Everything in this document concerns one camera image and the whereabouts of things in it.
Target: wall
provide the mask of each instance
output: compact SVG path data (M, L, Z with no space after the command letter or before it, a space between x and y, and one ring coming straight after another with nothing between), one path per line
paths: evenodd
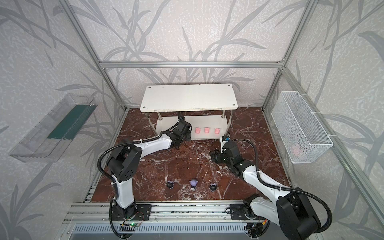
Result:
M58 2L1 0L0 42L1 239L53 239L70 205L83 200L123 109ZM8 156L67 93L95 96L98 106L59 161Z
M307 0L70 0L102 61L279 61ZM109 69L128 106L145 86L232 83L261 106L276 69Z
M316 6L288 68L384 196L384 1L324 3ZM333 211L323 237L384 239L382 226L332 150L311 164L289 160L270 113L279 92L290 90L281 78L266 115L292 183L322 198ZM325 221L325 211L316 208Z

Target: white wire mesh basket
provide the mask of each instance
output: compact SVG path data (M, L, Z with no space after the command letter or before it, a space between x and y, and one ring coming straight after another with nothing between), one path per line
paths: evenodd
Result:
M310 163L333 146L314 112L297 91L281 92L272 110L292 163Z

